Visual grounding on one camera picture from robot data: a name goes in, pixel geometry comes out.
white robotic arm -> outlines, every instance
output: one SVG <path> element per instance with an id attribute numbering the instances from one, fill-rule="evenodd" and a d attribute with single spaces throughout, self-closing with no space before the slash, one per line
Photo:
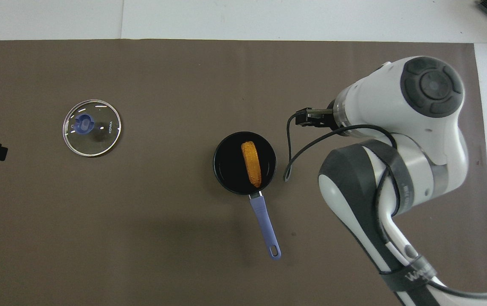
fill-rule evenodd
<path id="1" fill-rule="evenodd" d="M 487 306 L 487 293 L 444 286 L 391 218 L 464 182 L 468 154 L 457 125 L 463 100 L 461 79 L 448 64 L 410 57 L 344 89 L 330 112 L 308 109 L 296 117 L 303 126 L 372 125 L 392 133 L 396 149 L 383 132 L 345 131 L 374 139 L 331 151 L 318 180 L 327 205 L 406 306 Z"/>

table surface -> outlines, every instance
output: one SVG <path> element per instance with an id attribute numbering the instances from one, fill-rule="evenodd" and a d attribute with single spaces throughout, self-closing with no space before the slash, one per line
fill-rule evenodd
<path id="1" fill-rule="evenodd" d="M 0 0 L 0 40 L 119 38 L 475 43 L 487 143 L 487 15 L 473 0 Z"/>

corn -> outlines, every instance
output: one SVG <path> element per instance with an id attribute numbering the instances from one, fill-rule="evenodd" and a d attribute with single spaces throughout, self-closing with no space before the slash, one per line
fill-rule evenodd
<path id="1" fill-rule="evenodd" d="M 247 175 L 249 182 L 256 188 L 262 184 L 262 174 L 260 173 L 259 154 L 256 151 L 255 143 L 242 143 L 243 159 L 245 159 L 245 168 L 247 168 Z"/>

pan handle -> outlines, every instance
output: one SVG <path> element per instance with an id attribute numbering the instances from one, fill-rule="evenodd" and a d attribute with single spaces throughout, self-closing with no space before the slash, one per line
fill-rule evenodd
<path id="1" fill-rule="evenodd" d="M 279 248 L 276 233 L 274 233 L 274 229 L 272 227 L 272 222 L 268 216 L 264 196 L 262 196 L 261 192 L 258 192 L 251 194 L 249 198 L 251 199 L 251 207 L 253 208 L 256 218 L 259 221 L 260 230 L 262 231 L 262 236 L 264 237 L 264 242 L 266 243 L 266 248 L 268 249 L 268 254 L 273 260 L 278 260 L 281 258 L 281 249 Z"/>

brown paper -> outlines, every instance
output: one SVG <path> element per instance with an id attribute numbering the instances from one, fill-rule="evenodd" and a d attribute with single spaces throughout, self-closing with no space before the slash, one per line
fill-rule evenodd
<path id="1" fill-rule="evenodd" d="M 300 157 L 289 182 L 287 118 L 324 108 L 383 62 L 426 55 L 462 76 L 464 185 L 396 217 L 449 287 L 487 291 L 487 159 L 473 45 L 463 43 L 89 40 L 0 41 L 0 304 L 396 305 L 325 205 L 317 173 L 335 136 Z M 67 112 L 113 105 L 118 144 L 81 157 Z M 216 181 L 212 157 L 250 130 L 278 156 L 263 190 L 282 259 L 247 196 Z M 292 127 L 297 150 L 326 132 Z"/>

